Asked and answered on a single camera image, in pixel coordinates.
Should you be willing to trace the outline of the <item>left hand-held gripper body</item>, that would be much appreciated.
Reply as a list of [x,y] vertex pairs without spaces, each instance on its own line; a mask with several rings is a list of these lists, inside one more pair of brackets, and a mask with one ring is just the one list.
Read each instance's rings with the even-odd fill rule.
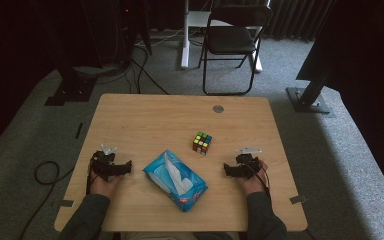
[[102,147],[91,158],[92,171],[105,181],[115,175],[115,148]]

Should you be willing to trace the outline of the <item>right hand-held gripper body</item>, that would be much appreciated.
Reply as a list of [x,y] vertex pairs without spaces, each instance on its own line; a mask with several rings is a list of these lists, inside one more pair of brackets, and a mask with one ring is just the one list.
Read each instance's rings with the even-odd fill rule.
[[251,178],[260,170],[261,164],[259,163],[259,159],[254,157],[253,154],[261,152],[261,149],[251,146],[236,151],[236,163],[239,168],[239,177]]

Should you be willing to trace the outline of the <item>multicoloured puzzle cube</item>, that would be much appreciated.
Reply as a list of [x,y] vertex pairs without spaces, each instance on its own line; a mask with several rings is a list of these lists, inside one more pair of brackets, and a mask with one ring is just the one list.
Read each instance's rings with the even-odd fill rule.
[[212,136],[204,132],[198,132],[192,142],[192,149],[202,155],[206,155],[212,142]]

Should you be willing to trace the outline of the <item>blue wet wipe packet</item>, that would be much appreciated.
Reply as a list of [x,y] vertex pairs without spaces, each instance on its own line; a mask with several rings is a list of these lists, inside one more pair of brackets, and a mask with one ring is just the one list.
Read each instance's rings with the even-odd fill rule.
[[208,189],[207,183],[170,150],[161,153],[143,172],[182,212],[188,212]]

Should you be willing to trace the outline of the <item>person's right hand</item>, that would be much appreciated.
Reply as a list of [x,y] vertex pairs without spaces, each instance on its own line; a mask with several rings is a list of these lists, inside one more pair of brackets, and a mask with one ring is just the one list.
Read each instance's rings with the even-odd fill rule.
[[265,192],[267,189],[266,170],[268,166],[260,161],[260,170],[252,178],[237,178],[236,182],[242,188],[246,196],[257,193]]

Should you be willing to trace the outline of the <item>person's left hand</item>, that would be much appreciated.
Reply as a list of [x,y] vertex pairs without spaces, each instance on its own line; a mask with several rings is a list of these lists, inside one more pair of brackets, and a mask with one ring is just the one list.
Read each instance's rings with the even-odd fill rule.
[[92,181],[90,183],[90,193],[99,194],[111,199],[117,191],[119,184],[123,179],[123,175],[115,176],[108,181],[104,180],[101,176],[91,172]]

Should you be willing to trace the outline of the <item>black metal stand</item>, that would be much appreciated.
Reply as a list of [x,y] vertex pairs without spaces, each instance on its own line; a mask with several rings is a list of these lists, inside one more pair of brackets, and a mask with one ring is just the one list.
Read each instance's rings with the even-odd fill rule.
[[43,3],[49,13],[52,53],[61,76],[61,83],[54,95],[47,99],[46,105],[63,106],[66,102],[87,102],[96,79],[82,76],[75,70],[75,66],[91,59],[81,1],[43,0]]
[[286,92],[296,112],[320,113],[324,117],[334,117],[321,96],[321,90],[331,78],[334,64],[323,52],[311,50],[305,59],[296,79],[308,80],[305,88],[288,87]]

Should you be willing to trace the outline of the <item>black folding chair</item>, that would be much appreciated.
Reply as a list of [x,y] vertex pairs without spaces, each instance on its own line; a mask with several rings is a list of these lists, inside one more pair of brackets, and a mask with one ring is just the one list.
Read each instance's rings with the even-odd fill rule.
[[[202,90],[209,96],[246,95],[253,86],[257,59],[260,53],[261,35],[270,24],[273,11],[267,5],[227,5],[211,11],[201,48],[198,67],[203,67]],[[248,88],[241,92],[209,92],[207,63],[209,61],[237,61],[238,68],[255,56],[251,63]]]

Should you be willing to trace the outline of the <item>dark curtain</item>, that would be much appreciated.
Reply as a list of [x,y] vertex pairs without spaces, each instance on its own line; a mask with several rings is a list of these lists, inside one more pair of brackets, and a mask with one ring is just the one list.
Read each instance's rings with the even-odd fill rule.
[[0,136],[45,74],[56,68],[35,11],[65,22],[77,0],[0,0]]
[[340,93],[384,174],[384,0],[336,0],[297,78]]

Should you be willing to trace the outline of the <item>dark equipment rack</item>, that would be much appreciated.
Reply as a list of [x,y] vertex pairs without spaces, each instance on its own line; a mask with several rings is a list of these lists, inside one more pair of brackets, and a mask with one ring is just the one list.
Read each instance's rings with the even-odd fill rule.
[[137,38],[152,54],[148,0],[80,0],[100,65],[130,62]]

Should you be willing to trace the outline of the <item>grey pleated curtain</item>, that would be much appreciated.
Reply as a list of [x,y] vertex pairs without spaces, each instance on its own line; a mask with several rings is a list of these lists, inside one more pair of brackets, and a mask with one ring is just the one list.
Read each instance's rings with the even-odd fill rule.
[[336,0],[268,0],[273,11],[268,37],[315,40],[322,30]]

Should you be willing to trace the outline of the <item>white desk frame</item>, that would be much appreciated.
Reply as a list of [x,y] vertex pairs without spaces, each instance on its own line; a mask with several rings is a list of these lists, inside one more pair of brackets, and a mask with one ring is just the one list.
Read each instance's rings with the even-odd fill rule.
[[[206,25],[208,17],[211,11],[190,11],[189,10],[189,0],[185,0],[185,12],[184,12],[184,40],[183,40],[183,48],[181,55],[181,67],[188,68],[189,67],[189,53],[190,53],[190,27],[204,28],[206,32]],[[261,72],[261,62],[259,57],[257,59],[257,67],[256,72]]]

